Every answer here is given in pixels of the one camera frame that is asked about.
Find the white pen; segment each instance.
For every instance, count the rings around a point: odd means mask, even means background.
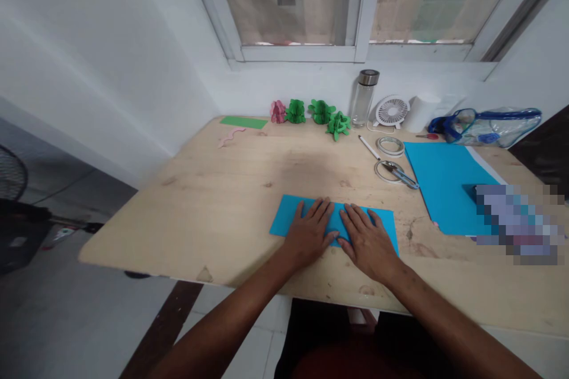
[[[368,144],[367,141],[364,138],[362,138],[360,135],[358,135],[358,138],[363,142],[363,144],[367,147],[367,149],[369,149],[369,152],[373,154],[373,156],[377,158],[378,161],[381,161],[381,158],[379,158],[379,155],[373,150],[370,144]]]

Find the green paper craft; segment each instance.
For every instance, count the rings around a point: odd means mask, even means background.
[[[234,117],[232,115],[227,115],[220,121],[220,123],[238,127],[250,127],[251,129],[262,129],[265,124],[267,124],[267,121],[268,120],[259,120],[257,118]]]
[[[329,107],[328,104],[322,100],[317,101],[313,99],[312,105],[308,106],[308,111],[312,113],[312,118],[317,124],[328,124],[335,110],[336,107]]]
[[[286,116],[284,119],[295,124],[305,123],[306,118],[304,117],[304,101],[291,99],[290,105],[286,109]]]
[[[343,133],[345,135],[350,134],[347,129],[351,129],[350,117],[342,114],[341,111],[338,111],[338,113],[333,114],[330,118],[330,122],[328,123],[328,130],[326,133],[331,133],[334,135],[334,140],[338,141],[340,133]]]

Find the blue paper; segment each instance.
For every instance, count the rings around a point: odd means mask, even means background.
[[[490,235],[468,193],[474,185],[499,185],[465,146],[405,142],[405,153],[421,188],[431,220],[447,235]]]
[[[290,225],[292,225],[292,221],[295,218],[296,206],[298,206],[298,203],[302,200],[304,200],[304,208],[302,209],[302,217],[304,217],[308,212],[308,209],[310,209],[310,206],[314,204],[315,200],[313,198],[296,197],[294,195],[283,195],[283,198],[280,201],[279,210],[277,211],[277,216],[274,218],[273,225],[269,231],[271,234],[286,237],[289,232]],[[362,209],[367,212],[368,208],[362,207]],[[381,218],[383,227],[391,239],[391,244],[393,244],[395,252],[397,253],[397,256],[399,256],[399,245],[397,244],[397,232],[395,231],[393,212],[391,210],[370,209],[377,213]],[[344,227],[344,223],[340,217],[340,210],[344,210],[344,204],[334,203],[334,212],[332,213],[328,226],[326,227],[326,234],[332,231],[340,231],[339,237],[345,238],[351,243],[348,231],[346,230],[346,227]],[[331,246],[340,247],[336,240],[332,242]]]

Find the wooden table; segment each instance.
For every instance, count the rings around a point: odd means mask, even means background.
[[[442,234],[420,191],[376,177],[375,159],[353,130],[334,142],[325,126],[272,124],[219,140],[233,126],[212,120],[83,248],[82,262],[236,287],[283,242],[268,230],[283,194],[392,210],[401,259],[478,323],[569,336],[567,266],[514,266],[497,247]],[[397,138],[419,141],[398,130]],[[424,140],[426,143],[437,143]],[[477,151],[510,184],[540,184],[507,150]],[[396,159],[413,176],[407,158]],[[293,277],[282,294],[405,308],[340,248]]]

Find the window frame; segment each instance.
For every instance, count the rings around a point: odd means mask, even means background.
[[[525,0],[499,0],[473,43],[370,44],[377,0],[340,0],[346,44],[354,46],[243,46],[227,0],[202,0],[225,56],[237,62],[422,61],[479,62]]]

